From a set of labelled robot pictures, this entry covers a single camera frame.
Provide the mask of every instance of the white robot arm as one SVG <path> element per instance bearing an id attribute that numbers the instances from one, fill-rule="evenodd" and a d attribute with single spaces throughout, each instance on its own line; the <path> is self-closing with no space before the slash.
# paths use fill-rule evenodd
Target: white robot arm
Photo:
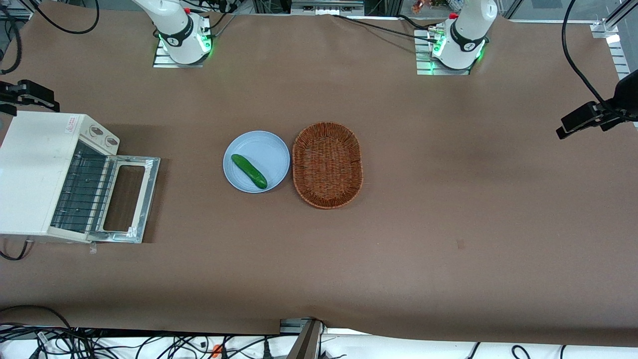
<path id="1" fill-rule="evenodd" d="M 457 19 L 448 19 L 437 25 L 444 31 L 432 55 L 449 68 L 460 70 L 470 67 L 485 45 L 485 35 L 497 14 L 494 0 L 465 0 Z"/>
<path id="2" fill-rule="evenodd" d="M 180 64 L 203 61 L 211 51 L 208 19 L 184 9 L 179 0 L 133 0 L 151 17 L 168 55 Z"/>

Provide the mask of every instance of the toaster oven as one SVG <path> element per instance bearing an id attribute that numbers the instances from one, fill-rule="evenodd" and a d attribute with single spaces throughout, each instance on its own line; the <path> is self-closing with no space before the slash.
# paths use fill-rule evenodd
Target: toaster oven
<path id="1" fill-rule="evenodd" d="M 119 145 L 117 136 L 85 114 L 18 111 L 0 146 L 0 235 L 141 243 L 160 159 L 119 156 Z M 113 230 L 105 221 L 118 210 L 112 199 L 125 168 L 140 172 L 139 193 L 130 201 L 128 227 Z"/>

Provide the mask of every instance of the wicker basket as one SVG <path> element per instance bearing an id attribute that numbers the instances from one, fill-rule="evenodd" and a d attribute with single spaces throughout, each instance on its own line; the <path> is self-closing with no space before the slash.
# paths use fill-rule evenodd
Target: wicker basket
<path id="1" fill-rule="evenodd" d="M 314 207 L 329 210 L 348 204 L 363 184 L 355 134 L 334 122 L 305 128 L 292 146 L 292 179 L 301 198 Z"/>

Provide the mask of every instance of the green cucumber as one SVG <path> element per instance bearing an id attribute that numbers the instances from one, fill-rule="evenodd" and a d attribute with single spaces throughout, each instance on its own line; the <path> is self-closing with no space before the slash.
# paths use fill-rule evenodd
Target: green cucumber
<path id="1" fill-rule="evenodd" d="M 242 155 L 232 155 L 230 159 L 235 162 L 235 164 L 244 171 L 244 173 L 250 178 L 250 180 L 255 184 L 255 186 L 261 188 L 262 190 L 268 187 L 268 183 L 266 182 L 266 177 L 263 176 L 259 170 L 250 163 L 249 160 L 246 160 L 246 157 Z"/>

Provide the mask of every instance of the light blue plate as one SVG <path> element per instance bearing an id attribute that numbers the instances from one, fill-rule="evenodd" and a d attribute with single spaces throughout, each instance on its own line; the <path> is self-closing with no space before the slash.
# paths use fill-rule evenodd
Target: light blue plate
<path id="1" fill-rule="evenodd" d="M 268 187 L 257 187 L 230 158 L 238 154 L 246 157 L 266 178 Z M 236 189 L 248 193 L 261 193 L 280 184 L 290 167 L 288 146 L 275 134 L 252 131 L 236 138 L 224 153 L 224 174 Z"/>

